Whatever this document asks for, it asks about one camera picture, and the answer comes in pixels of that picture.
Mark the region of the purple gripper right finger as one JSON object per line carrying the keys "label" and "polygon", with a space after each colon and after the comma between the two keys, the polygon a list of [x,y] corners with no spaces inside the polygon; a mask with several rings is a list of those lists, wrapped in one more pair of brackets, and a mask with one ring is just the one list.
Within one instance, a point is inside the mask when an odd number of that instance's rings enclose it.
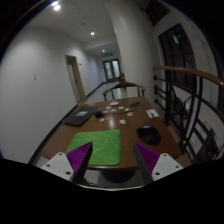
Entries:
{"label": "purple gripper right finger", "polygon": [[133,153],[145,184],[150,184],[182,169],[182,166],[169,154],[158,154],[139,143],[134,144]]}

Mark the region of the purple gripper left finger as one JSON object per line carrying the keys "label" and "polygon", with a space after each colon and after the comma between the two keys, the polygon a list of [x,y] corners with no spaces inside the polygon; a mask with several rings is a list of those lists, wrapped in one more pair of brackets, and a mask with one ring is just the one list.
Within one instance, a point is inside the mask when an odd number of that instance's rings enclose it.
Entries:
{"label": "purple gripper left finger", "polygon": [[73,183],[80,183],[86,172],[93,152],[92,143],[88,142],[68,153],[57,153],[42,169]]}

